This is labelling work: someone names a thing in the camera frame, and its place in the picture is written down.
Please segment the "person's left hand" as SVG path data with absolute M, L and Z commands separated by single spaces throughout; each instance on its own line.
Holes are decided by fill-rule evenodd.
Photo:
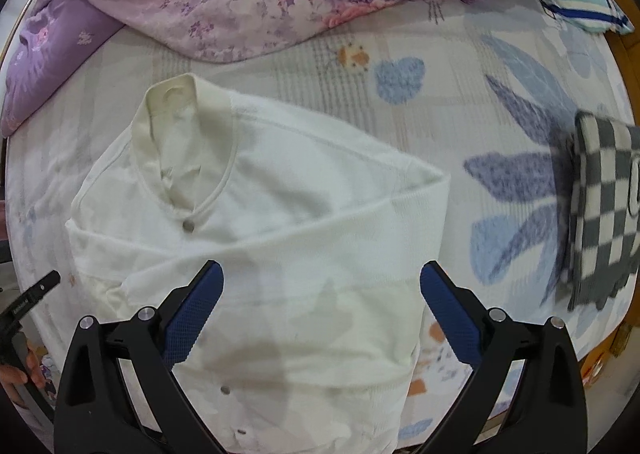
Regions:
M 32 349 L 28 350 L 26 356 L 26 372 L 21 368 L 1 364 L 0 365 L 0 379 L 1 385 L 10 400 L 20 406 L 26 408 L 26 403 L 17 392 L 19 386 L 24 386 L 30 379 L 39 389 L 43 389 L 46 385 L 46 378 L 44 378 L 42 371 L 40 370 L 40 363 L 37 358 L 36 352 Z

